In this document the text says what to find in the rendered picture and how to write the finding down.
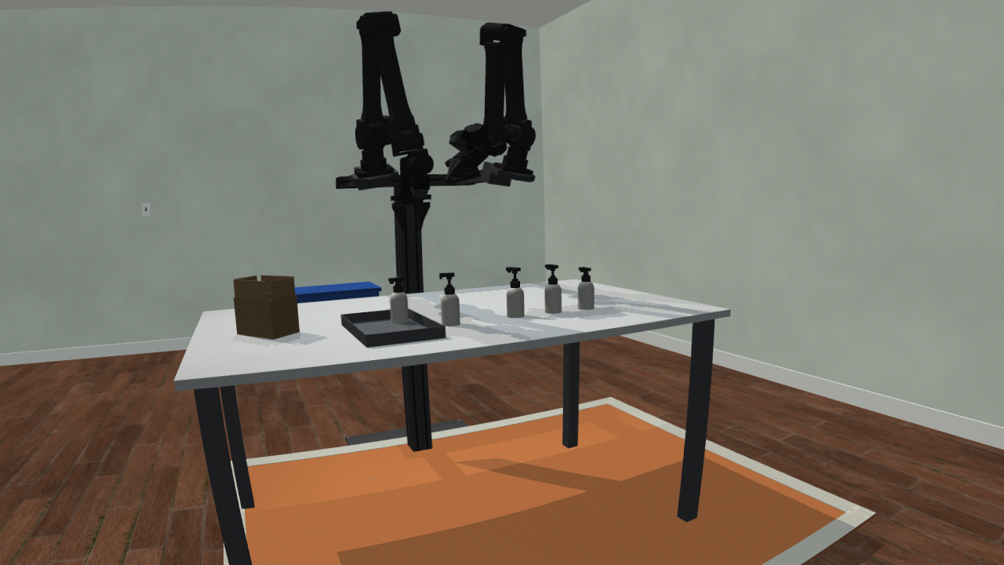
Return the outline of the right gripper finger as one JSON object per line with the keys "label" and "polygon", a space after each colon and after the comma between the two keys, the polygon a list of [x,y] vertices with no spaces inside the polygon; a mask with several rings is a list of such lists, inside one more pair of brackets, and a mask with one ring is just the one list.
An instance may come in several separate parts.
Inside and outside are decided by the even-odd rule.
{"label": "right gripper finger", "polygon": [[[392,210],[394,210],[395,215],[397,215],[398,222],[399,222],[399,227],[401,228],[402,231],[404,231],[404,228],[405,228],[405,207],[402,206],[402,205],[392,206]],[[401,220],[399,220],[399,219],[401,219]]]}
{"label": "right gripper finger", "polygon": [[422,230],[424,216],[426,216],[427,212],[429,212],[429,208],[430,204],[417,205],[417,229]]}

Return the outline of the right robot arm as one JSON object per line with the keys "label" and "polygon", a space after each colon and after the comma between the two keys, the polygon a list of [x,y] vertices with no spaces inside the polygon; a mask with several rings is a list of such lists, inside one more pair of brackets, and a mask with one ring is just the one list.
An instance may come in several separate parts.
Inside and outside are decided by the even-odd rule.
{"label": "right robot arm", "polygon": [[[356,21],[356,29],[362,42],[363,109],[361,119],[356,119],[355,139],[358,149],[363,150],[361,168],[355,169],[355,175],[365,178],[394,174],[384,157],[384,146],[391,144],[392,157],[408,153],[399,159],[399,176],[411,177],[399,177],[399,195],[427,197],[430,176],[415,175],[429,174],[434,162],[423,148],[423,134],[406,101],[394,44],[394,36],[401,32],[398,15],[392,11],[366,12]],[[390,117],[381,112],[380,76]]]}

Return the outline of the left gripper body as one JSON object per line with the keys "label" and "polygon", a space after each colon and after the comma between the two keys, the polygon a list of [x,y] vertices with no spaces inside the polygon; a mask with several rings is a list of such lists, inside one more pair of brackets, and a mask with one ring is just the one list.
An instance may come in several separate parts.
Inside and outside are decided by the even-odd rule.
{"label": "left gripper body", "polygon": [[475,163],[475,159],[474,159],[473,156],[470,156],[470,157],[461,157],[461,158],[454,158],[454,159],[448,159],[447,162],[446,162],[446,165],[447,165],[447,167],[449,167],[449,162],[462,161],[462,163],[465,166],[465,170],[467,172],[467,178],[469,178],[469,179],[475,179],[480,174],[479,168],[478,168],[478,166],[480,165],[479,160]]}

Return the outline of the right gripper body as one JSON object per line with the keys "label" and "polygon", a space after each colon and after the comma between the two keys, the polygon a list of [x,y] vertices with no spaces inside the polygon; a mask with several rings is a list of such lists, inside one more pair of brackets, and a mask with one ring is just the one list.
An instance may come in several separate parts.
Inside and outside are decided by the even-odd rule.
{"label": "right gripper body", "polygon": [[[400,176],[400,177],[411,177],[411,175],[404,175],[404,176]],[[424,197],[424,198],[415,198],[415,197],[413,197],[413,195],[395,195],[395,196],[391,196],[391,201],[394,201],[394,200],[395,201],[399,201],[399,202],[404,203],[404,205],[430,204],[429,202],[423,202],[423,200],[425,200],[425,199],[431,199],[431,195],[428,195],[427,197]],[[402,204],[392,203],[392,206],[398,206],[398,205],[402,205]]]}

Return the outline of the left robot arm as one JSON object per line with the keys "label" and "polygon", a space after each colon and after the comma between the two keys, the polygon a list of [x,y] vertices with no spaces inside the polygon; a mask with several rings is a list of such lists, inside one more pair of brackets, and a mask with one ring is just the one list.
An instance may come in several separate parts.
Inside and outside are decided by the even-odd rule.
{"label": "left robot arm", "polygon": [[[480,159],[481,164],[488,156],[500,156],[507,150],[508,155],[504,156],[503,162],[494,163],[494,167],[532,176],[533,171],[526,168],[526,157],[537,138],[537,132],[525,112],[522,69],[522,42],[525,36],[525,29],[509,23],[485,23],[480,28],[480,44],[486,51],[484,122],[483,125],[465,126],[464,131],[449,135],[449,144],[459,150],[453,159],[473,156],[475,162]],[[511,146],[508,149],[507,144]]]}

